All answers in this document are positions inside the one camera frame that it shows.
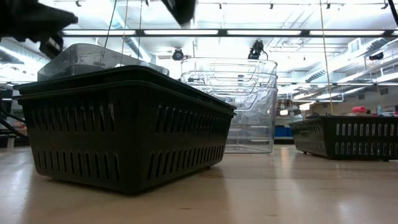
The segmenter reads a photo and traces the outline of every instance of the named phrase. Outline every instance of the fluorescent light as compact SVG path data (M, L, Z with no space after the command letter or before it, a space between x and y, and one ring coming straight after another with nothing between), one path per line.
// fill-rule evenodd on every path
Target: fluorescent light
M281 110L279 112L280 115L287 115L289 112L287 110Z
M346 86L369 86L369 85L373 85L373 83L337 83L337 85L346 85Z
M292 100L292 102L297 102L297 103L313 103L315 100Z
M311 103L305 103L303 105L300 105L300 110L309 110L310 109L310 105L314 104L315 102L311 102Z
M378 85L382 85L382 86L396 86L396 85L398 85L398 83L378 83Z
M228 35L300 35L300 30L227 30Z
M320 102L320 103L329 103L330 100L320 100L319 102ZM332 103L342 103L342 102L344 102L344 101L343 101L343 100L332 100L331 102L332 102Z
M382 35L384 30L325 30L325 35ZM310 35L323 35L322 30L310 31Z
M355 89L352 89L352 90L348 90L348 91L345 92L344 94L355 93L356 91L363 90L363 89L364 89L364 87L355 88Z
M360 77L360 76L362 76L363 74L354 74L354 75L350 75L350 76L348 76L348 77L345 77L345 78L342 78L341 80L338 80L337 82L338 83L345 83L345 82L348 82L348 81L352 81L352 80L354 80L354 79L356 79L356 78L358 78L358 77Z
M319 96L317 96L317 99L326 99L326 98L329 98L330 96L331 97L335 97L335 96L338 96L338 95L340 95L340 93L325 93L325 94L322 94L322 95L319 95Z
M64 30L65 35L107 35L107 30ZM110 30L109 35L135 35L135 30Z
M392 73L392 74L382 75L379 78L374 78L373 82L376 82L376 83L385 82L385 81L393 80L396 78L398 78L398 73Z
M218 30L144 30L146 35L216 35Z

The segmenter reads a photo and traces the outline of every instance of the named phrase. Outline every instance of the plastic bin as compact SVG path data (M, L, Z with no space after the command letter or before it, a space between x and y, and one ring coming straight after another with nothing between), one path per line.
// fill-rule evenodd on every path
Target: plastic bin
M73 44L40 69L37 73L37 79L38 81L43 81L52 78L69 77L125 65L142 65L164 75L169 75L169 71L166 68L104 47L93 44Z
M398 159L398 118L330 116L289 125L302 152L329 159Z
M276 75L277 63L270 60L235 58L188 58L181 62L182 73L230 72Z
M128 80L15 97L37 172L130 194L219 163L233 107L159 85Z
M237 107L226 152L272 152L276 67L272 61L230 58L190 58L182 62L182 82Z
M252 87L251 91L236 92L230 86L194 86L236 107L231 121L226 152L271 153L274 145L275 110L277 90L268 87Z
M26 83L18 86L14 86L15 90L18 90L20 94L32 94L40 93L44 91L64 90L68 88L78 88L89 85L99 85L109 82L117 82L121 80L141 80L152 83L160 83L163 87L168 88L179 93L183 93L187 96L197 98L199 100L211 103L216 106L220 106L226 110L233 111L234 108L230 107L229 104L203 94L195 88L185 85L177 80L165 76L155 70L140 66L140 65L128 65L119 68L111 68L98 72L91 72L82 75L75 75L72 77L54 78L41 82Z

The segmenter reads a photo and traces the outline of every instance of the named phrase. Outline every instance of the security camera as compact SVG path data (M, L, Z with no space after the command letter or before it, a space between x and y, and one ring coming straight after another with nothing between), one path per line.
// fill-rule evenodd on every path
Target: security camera
M173 60L182 60L184 58L184 53L182 53L181 49L175 49L172 58Z

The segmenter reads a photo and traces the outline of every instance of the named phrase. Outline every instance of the stacked clear container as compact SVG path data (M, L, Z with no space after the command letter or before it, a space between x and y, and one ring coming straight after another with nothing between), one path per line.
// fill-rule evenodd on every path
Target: stacked clear container
M226 152L272 152L276 68L276 62L268 60L190 58L182 62L181 82L237 107Z

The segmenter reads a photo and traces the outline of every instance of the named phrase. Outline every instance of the window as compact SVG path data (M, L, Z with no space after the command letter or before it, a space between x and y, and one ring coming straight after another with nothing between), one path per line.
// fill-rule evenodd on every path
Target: window
M380 95L387 95L387 94L388 94L388 88L380 89Z

